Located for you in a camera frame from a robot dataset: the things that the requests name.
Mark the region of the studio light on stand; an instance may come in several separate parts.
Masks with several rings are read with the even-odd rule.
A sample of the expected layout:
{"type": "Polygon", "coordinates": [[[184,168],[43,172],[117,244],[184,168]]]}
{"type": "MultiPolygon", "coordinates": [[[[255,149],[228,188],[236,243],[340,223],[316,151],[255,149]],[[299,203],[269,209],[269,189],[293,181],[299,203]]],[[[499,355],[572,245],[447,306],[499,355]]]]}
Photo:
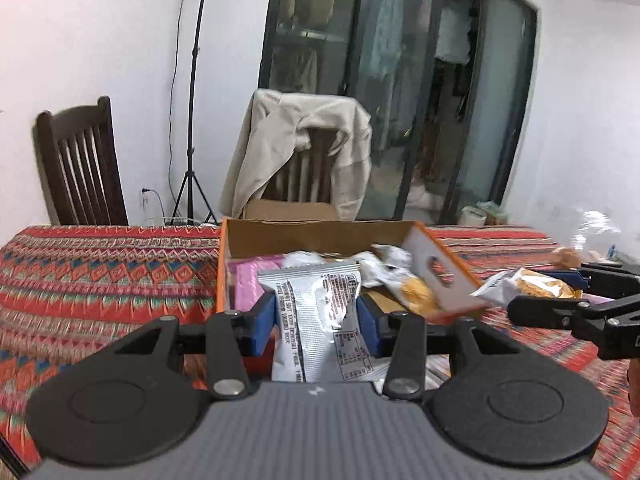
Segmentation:
{"type": "Polygon", "coordinates": [[[174,210],[170,217],[172,226],[194,226],[196,220],[194,217],[194,191],[200,193],[203,200],[207,216],[205,222],[213,220],[217,223],[216,214],[203,191],[200,181],[195,173],[194,168],[194,105],[195,105],[195,89],[196,75],[198,74],[198,57],[200,56],[200,40],[202,31],[202,21],[205,10],[206,0],[198,0],[198,13],[196,14],[193,46],[191,51],[190,65],[190,81],[189,81],[189,102],[188,102],[188,128],[186,128],[186,171],[184,172],[178,195],[175,199],[174,210]],[[180,202],[183,194],[186,194],[186,215],[182,216],[178,213],[180,202]]]}

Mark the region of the pink snack packet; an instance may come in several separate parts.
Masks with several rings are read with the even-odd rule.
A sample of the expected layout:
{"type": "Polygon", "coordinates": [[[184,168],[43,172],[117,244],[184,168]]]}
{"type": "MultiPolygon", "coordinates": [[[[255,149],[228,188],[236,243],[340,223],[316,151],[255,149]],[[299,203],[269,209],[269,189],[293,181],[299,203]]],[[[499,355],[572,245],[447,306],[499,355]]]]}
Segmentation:
{"type": "Polygon", "coordinates": [[[283,259],[282,255],[268,255],[236,259],[229,263],[234,310],[247,312],[256,304],[264,293],[258,281],[258,273],[280,269],[283,259]]]}

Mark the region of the red patterned tablecloth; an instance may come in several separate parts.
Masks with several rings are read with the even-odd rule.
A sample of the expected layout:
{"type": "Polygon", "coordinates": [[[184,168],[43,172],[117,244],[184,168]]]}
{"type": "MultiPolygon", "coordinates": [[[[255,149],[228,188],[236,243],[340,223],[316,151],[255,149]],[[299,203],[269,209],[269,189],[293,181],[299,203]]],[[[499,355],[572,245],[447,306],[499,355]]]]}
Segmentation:
{"type": "MultiPolygon", "coordinates": [[[[551,269],[559,247],[526,226],[426,228],[480,284],[525,266],[551,269]]],[[[40,462],[24,422],[30,394],[116,336],[160,315],[201,323],[222,307],[224,229],[31,226],[1,248],[1,435],[32,469],[40,462]]],[[[506,312],[483,321],[591,380],[611,401],[594,462],[614,479],[639,479],[639,422],[629,411],[626,362],[604,362],[567,333],[515,327],[506,312]]]]}

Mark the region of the oat crisps snack bag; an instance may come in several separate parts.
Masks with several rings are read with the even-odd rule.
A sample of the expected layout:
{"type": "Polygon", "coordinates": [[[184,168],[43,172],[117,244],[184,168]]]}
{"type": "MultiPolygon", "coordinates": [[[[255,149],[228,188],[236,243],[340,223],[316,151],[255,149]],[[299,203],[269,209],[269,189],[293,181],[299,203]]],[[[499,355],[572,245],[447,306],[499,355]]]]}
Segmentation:
{"type": "Polygon", "coordinates": [[[471,296],[505,309],[518,296],[582,299],[582,292],[559,278],[521,268],[491,276],[471,296]]]}

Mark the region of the beige jacket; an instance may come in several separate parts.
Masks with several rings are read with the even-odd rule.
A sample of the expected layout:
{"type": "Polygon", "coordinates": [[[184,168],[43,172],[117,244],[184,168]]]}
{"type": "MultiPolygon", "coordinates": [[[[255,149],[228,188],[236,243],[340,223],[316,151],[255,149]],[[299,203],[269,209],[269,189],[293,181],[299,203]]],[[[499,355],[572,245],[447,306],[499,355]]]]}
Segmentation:
{"type": "Polygon", "coordinates": [[[359,214],[371,173],[369,113],[353,98],[258,89],[250,98],[219,209],[244,216],[252,200],[327,200],[359,214]]]}

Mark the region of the orange cardboard tray box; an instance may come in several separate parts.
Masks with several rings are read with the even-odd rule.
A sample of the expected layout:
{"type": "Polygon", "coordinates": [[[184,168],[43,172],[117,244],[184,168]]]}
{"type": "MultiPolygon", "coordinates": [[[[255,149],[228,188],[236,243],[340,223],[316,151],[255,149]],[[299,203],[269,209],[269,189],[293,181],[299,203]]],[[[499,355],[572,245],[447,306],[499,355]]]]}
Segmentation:
{"type": "Polygon", "coordinates": [[[436,238],[435,230],[415,221],[266,221],[224,220],[221,228],[217,307],[234,308],[233,263],[258,257],[308,252],[322,266],[358,266],[356,255],[375,245],[399,247],[411,255],[410,273],[431,289],[436,310],[432,323],[448,324],[469,315],[479,318],[487,302],[474,295],[480,280],[436,238]]]}

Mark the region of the orange biscuit packet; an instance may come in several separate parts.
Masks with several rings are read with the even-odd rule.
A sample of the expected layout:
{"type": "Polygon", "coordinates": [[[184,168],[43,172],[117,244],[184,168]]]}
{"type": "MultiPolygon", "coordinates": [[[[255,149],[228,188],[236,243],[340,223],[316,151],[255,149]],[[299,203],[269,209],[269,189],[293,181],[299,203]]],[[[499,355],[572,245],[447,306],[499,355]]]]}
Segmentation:
{"type": "Polygon", "coordinates": [[[405,308],[422,318],[432,318],[442,310],[435,293],[423,280],[413,275],[400,279],[397,298],[405,308]]]}

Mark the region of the chair with beige jacket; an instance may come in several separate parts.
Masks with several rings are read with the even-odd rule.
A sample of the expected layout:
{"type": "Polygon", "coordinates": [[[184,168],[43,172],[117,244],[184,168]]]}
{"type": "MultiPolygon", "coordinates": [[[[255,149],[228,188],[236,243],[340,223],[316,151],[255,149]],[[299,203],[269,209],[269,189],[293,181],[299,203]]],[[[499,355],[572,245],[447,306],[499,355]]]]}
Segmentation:
{"type": "Polygon", "coordinates": [[[261,198],[252,198],[243,211],[245,220],[337,220],[331,205],[331,171],[335,156],[330,148],[336,132],[311,129],[309,141],[296,148],[288,162],[269,180],[261,198]]]}

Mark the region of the silver packet in box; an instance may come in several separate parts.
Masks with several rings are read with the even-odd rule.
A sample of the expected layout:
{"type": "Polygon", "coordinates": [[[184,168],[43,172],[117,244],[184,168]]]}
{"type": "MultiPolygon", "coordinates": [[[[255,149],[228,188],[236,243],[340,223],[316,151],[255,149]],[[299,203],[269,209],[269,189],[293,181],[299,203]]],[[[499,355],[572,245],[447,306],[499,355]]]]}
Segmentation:
{"type": "Polygon", "coordinates": [[[283,269],[297,268],[298,266],[316,266],[325,264],[326,260],[316,252],[289,252],[283,256],[281,266],[283,269]]]}
{"type": "Polygon", "coordinates": [[[350,260],[358,266],[364,288],[385,285],[397,271],[409,272],[413,263],[408,250],[386,244],[372,244],[369,250],[352,255],[350,260]]]}

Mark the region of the silver printed snack packet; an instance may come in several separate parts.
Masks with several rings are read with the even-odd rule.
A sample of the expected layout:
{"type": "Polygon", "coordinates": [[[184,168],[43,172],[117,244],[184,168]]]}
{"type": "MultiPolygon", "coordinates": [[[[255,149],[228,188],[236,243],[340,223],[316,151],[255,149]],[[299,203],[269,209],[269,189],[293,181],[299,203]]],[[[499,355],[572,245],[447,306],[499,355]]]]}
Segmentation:
{"type": "Polygon", "coordinates": [[[356,263],[262,271],[258,281],[277,297],[274,382],[382,382],[390,360],[371,356],[361,336],[356,263]]]}

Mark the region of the black framed glass door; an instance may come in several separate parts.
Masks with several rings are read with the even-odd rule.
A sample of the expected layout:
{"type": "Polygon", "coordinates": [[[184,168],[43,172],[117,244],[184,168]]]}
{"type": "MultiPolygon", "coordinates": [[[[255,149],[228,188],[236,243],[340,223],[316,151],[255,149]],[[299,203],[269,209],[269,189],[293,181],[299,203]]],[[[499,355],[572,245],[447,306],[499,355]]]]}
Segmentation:
{"type": "Polygon", "coordinates": [[[259,84],[370,114],[361,219],[456,224],[503,200],[536,32],[524,0],[270,0],[259,84]]]}

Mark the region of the dark wooden chair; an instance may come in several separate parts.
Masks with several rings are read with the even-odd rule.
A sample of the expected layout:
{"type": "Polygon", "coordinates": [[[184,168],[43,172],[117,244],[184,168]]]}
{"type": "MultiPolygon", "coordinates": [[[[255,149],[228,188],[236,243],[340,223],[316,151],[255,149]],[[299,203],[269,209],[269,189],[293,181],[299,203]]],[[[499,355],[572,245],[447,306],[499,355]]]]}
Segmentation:
{"type": "Polygon", "coordinates": [[[111,99],[40,113],[36,148],[58,223],[62,226],[126,226],[111,99]]]}

